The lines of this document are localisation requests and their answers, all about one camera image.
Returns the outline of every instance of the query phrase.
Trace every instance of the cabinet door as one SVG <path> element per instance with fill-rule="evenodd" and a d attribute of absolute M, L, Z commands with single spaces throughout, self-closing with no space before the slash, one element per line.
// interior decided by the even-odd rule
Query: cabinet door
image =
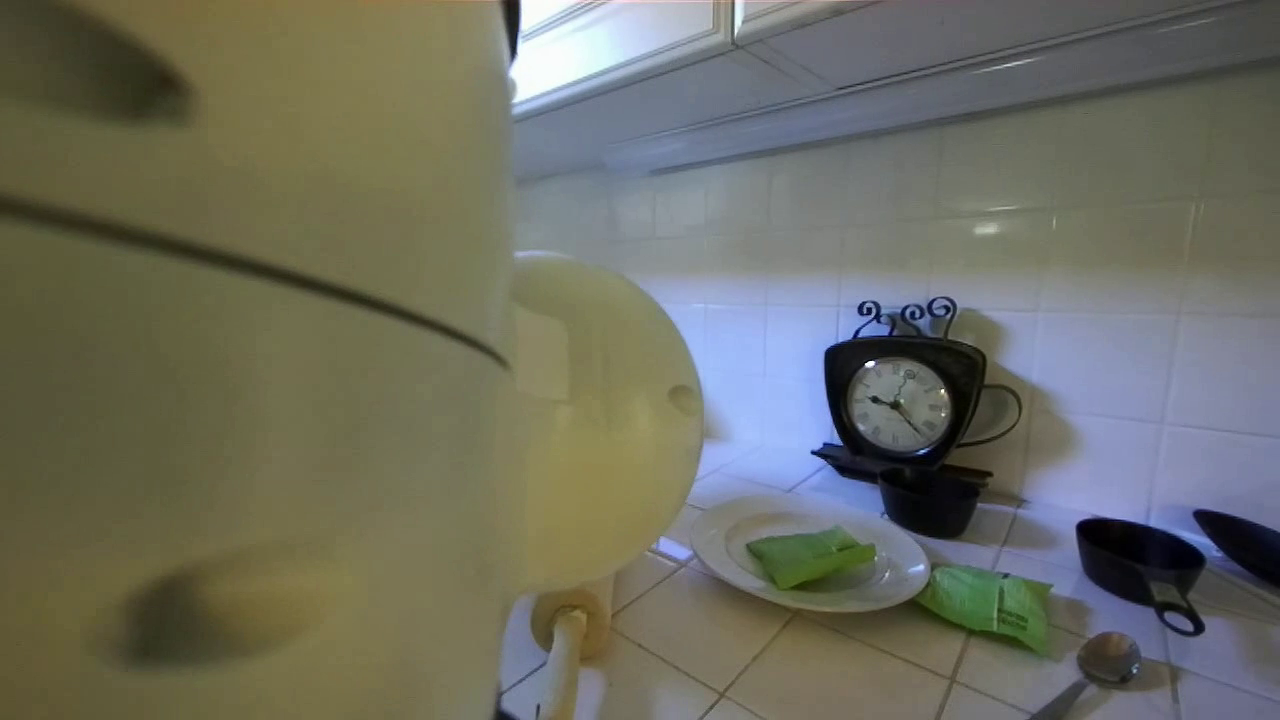
<path fill-rule="evenodd" d="M 787 25 L 816 25 L 875 0 L 736 0 L 736 35 L 776 31 Z"/>
<path fill-rule="evenodd" d="M 821 0 L 744 4 L 816 6 Z M 749 35 L 749 43 L 848 87 L 1218 4 L 1231 0 L 880 0 L 809 27 Z"/>
<path fill-rule="evenodd" d="M 729 0 L 529 0 L 518 115 L 729 47 Z"/>

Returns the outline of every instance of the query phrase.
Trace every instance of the tiled countertop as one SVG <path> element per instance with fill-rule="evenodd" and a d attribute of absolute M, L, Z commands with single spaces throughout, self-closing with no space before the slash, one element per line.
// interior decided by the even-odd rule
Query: tiled countertop
<path fill-rule="evenodd" d="M 967 637 L 917 603 L 870 615 L 813 615 L 773 608 L 719 583 L 688 551 L 701 510 L 762 484 L 830 490 L 875 510 L 880 490 L 809 461 L 762 461 L 751 471 L 705 471 L 674 531 L 618 578 L 618 629 L 602 665 L 582 670 L 582 720 L 1004 720 L 1028 716 L 1078 680 L 1089 630 L 1122 629 L 1148 665 L 1116 690 L 1085 690 L 1072 716 L 1280 716 L 1280 593 L 1244 578 L 1208 544 L 1191 586 L 1208 630 L 1172 637 L 1148 608 L 1100 593 L 1078 561 L 1082 510 L 1019 508 L 1002 497 L 961 540 L 927 540 L 937 563 L 1004 568 L 1048 578 L 1055 643 L 1034 657 L 1018 643 Z M 1148 515 L 1187 531 L 1187 515 Z M 518 608 L 503 647 L 503 702 L 536 716 L 545 653 Z"/>

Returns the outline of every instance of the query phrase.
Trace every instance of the black pan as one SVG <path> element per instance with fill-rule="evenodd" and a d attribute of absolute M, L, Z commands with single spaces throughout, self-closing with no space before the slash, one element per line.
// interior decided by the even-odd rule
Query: black pan
<path fill-rule="evenodd" d="M 1231 563 L 1280 586 L 1280 531 L 1213 508 L 1196 508 L 1191 515 Z"/>
<path fill-rule="evenodd" d="M 1078 524 L 1082 563 L 1089 578 L 1132 603 L 1153 603 L 1162 624 L 1179 637 L 1202 637 L 1205 621 L 1187 593 L 1205 573 L 1196 544 L 1111 515 L 1089 515 Z"/>

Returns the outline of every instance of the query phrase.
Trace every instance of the green napkin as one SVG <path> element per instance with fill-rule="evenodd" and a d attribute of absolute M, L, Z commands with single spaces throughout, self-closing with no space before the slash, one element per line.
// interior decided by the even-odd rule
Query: green napkin
<path fill-rule="evenodd" d="M 795 531 L 795 536 L 762 536 L 749 544 L 749 554 L 762 563 L 773 586 L 800 586 L 830 578 L 836 573 L 870 568 L 875 544 L 851 540 L 843 527 Z"/>
<path fill-rule="evenodd" d="M 953 563 L 932 573 L 917 603 L 967 630 L 1004 637 L 1034 653 L 1048 653 L 1048 593 L 1051 583 Z"/>

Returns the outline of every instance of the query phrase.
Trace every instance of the white tile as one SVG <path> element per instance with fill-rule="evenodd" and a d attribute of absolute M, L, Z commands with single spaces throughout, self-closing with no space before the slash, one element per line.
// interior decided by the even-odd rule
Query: white tile
<path fill-rule="evenodd" d="M 937 129 L 848 143 L 843 189 L 851 222 L 927 216 L 937 205 L 937 165 Z"/>
<path fill-rule="evenodd" d="M 998 568 L 1004 536 L 1018 520 L 1014 505 L 981 498 L 967 527 L 956 540 L 917 536 L 927 546 L 932 563 L 967 563 L 967 568 Z"/>
<path fill-rule="evenodd" d="M 688 563 L 626 608 L 618 629 L 710 686 L 724 690 L 783 621 L 783 608 L 751 601 L 719 583 L 701 563 Z"/>
<path fill-rule="evenodd" d="M 956 685 L 967 685 L 986 697 L 998 697 L 1028 713 L 1078 680 L 1078 665 L 1072 665 L 1078 643 L 1082 637 L 1055 630 L 1051 653 L 1037 657 L 1019 643 L 973 637 L 965 647 Z"/>
<path fill-rule="evenodd" d="M 1148 510 L 1162 425 L 1037 413 L 1024 497 L 1082 510 Z"/>
<path fill-rule="evenodd" d="M 1191 227 L 1191 259 L 1280 259 L 1278 222 L 1278 190 L 1205 200 Z"/>
<path fill-rule="evenodd" d="M 719 699 L 705 720 L 762 720 L 762 716 L 742 708 L 736 699 Z"/>
<path fill-rule="evenodd" d="M 674 527 L 651 544 L 657 554 L 674 561 L 674 563 L 688 563 L 696 536 L 701 536 L 701 508 L 682 508 Z"/>
<path fill-rule="evenodd" d="M 1172 359 L 1172 425 L 1280 437 L 1280 316 L 1186 316 Z"/>
<path fill-rule="evenodd" d="M 1018 643 L 975 637 L 961 659 L 961 685 L 981 686 L 1004 702 L 1024 713 L 1043 708 L 1061 686 L 1067 686 L 1078 670 L 1078 647 L 1085 637 L 1055 630 L 1055 647 L 1048 657 L 1034 657 Z M 1141 670 L 1125 686 L 1089 686 L 1078 699 L 1082 716 L 1172 716 L 1172 669 L 1162 659 L 1141 665 Z"/>
<path fill-rule="evenodd" d="M 1196 670 L 1177 670 L 1177 702 L 1179 716 L 1280 716 L 1278 699 L 1239 690 L 1231 685 L 1196 676 Z"/>
<path fill-rule="evenodd" d="M 545 670 L 529 676 L 503 697 L 503 708 L 520 720 L 536 716 L 545 697 Z M 701 720 L 718 702 L 718 690 L 612 637 L 608 657 L 582 665 L 578 720 Z"/>
<path fill-rule="evenodd" d="M 1066 205 L 1191 196 L 1213 133 L 1213 85 L 1061 102 L 1051 175 Z"/>
<path fill-rule="evenodd" d="M 1014 702 L 1002 702 L 998 697 L 953 685 L 941 720 L 1024 720 L 1024 713 Z"/>
<path fill-rule="evenodd" d="M 651 593 L 661 578 L 668 578 L 682 563 L 657 551 L 644 551 L 612 578 L 612 610 L 628 608 L 635 595 Z"/>
<path fill-rule="evenodd" d="M 795 621 L 734 685 L 734 699 L 762 716 L 937 716 L 950 680 L 839 630 Z"/>
<path fill-rule="evenodd" d="M 710 441 L 705 454 L 696 463 L 696 476 L 713 476 L 719 466 L 729 466 L 736 454 L 751 451 L 751 444 L 734 444 L 734 441 Z"/>
<path fill-rule="evenodd" d="M 860 510 L 860 515 L 886 515 L 886 498 L 880 489 L 873 480 L 851 480 L 839 476 L 836 466 L 816 466 L 795 490 L 813 497 L 833 497 L 843 510 Z"/>
<path fill-rule="evenodd" d="M 1208 200 L 1191 222 L 1187 311 L 1280 311 L 1280 205 L 1272 196 Z"/>
<path fill-rule="evenodd" d="M 1153 608 L 1130 603 L 1082 573 L 1061 573 L 1051 583 L 1051 624 L 1078 637 L 1130 630 L 1148 659 L 1167 659 L 1167 629 Z"/>
<path fill-rule="evenodd" d="M 529 595 L 511 603 L 511 615 L 503 629 L 500 686 L 520 685 L 529 670 L 536 670 L 548 659 L 548 653 L 534 640 L 529 608 L 534 608 Z"/>
<path fill-rule="evenodd" d="M 1208 154 L 1208 190 L 1278 190 L 1280 189 L 1280 91 L 1278 63 L 1227 75 L 1218 96 L 1218 133 Z"/>
<path fill-rule="evenodd" d="M 1008 110 L 946 129 L 941 208 L 946 213 L 1018 213 L 1061 200 L 1055 106 Z"/>
<path fill-rule="evenodd" d="M 718 437 L 751 441 L 762 432 L 751 386 L 763 377 L 763 304 L 710 304 L 705 347 L 696 370 L 718 425 Z"/>
<path fill-rule="evenodd" d="M 848 640 L 873 643 L 890 657 L 901 657 L 917 669 L 927 669 L 937 676 L 953 676 L 965 630 L 927 615 L 917 603 L 890 608 L 890 610 L 870 610 L 870 615 L 809 615 L 813 624 L 836 629 Z"/>
<path fill-rule="evenodd" d="M 758 444 L 744 454 L 734 454 L 719 463 L 710 480 L 736 480 L 736 484 L 762 484 L 762 489 L 795 489 L 805 476 L 813 476 L 821 461 L 813 454 L 813 444 Z"/>
<path fill-rule="evenodd" d="M 701 476 L 688 490 L 688 508 L 692 510 L 710 510 L 710 508 L 719 508 L 719 505 L 734 505 L 734 498 L 744 498 L 744 497 L 768 497 L 768 490 L 780 490 L 776 484 L 751 484 L 751 480 L 742 480 L 742 476 Z"/>
<path fill-rule="evenodd" d="M 1043 213 L 946 216 L 927 227 L 927 278 L 965 307 L 1028 311 L 1040 304 L 1048 238 Z"/>
<path fill-rule="evenodd" d="M 1061 413 L 1162 421 L 1177 316 L 1043 311 L 1037 384 Z"/>
<path fill-rule="evenodd" d="M 751 386 L 763 396 L 762 413 L 776 441 L 816 449 L 821 437 L 833 437 L 826 384 L 826 350 L 836 344 L 833 307 L 768 304 L 763 332 L 763 379 Z"/>
<path fill-rule="evenodd" d="M 1191 205 L 1104 205 L 1055 216 L 1040 307 L 1167 311 L 1187 282 Z"/>
<path fill-rule="evenodd" d="M 1082 546 L 1078 546 L 1078 524 L 1094 510 L 1067 510 L 1067 508 L 1019 508 L 1008 540 L 998 554 L 1002 573 L 1028 575 L 1040 583 L 1051 583 L 1055 595 L 1082 586 Z"/>
<path fill-rule="evenodd" d="M 1028 377 L 1037 350 L 1037 311 L 1002 311 L 973 304 L 967 295 L 956 298 L 961 316 L 953 325 L 953 341 L 986 347 L 992 359 L 992 379 Z"/>
<path fill-rule="evenodd" d="M 1167 428 L 1158 508 L 1280 510 L 1272 437 Z"/>

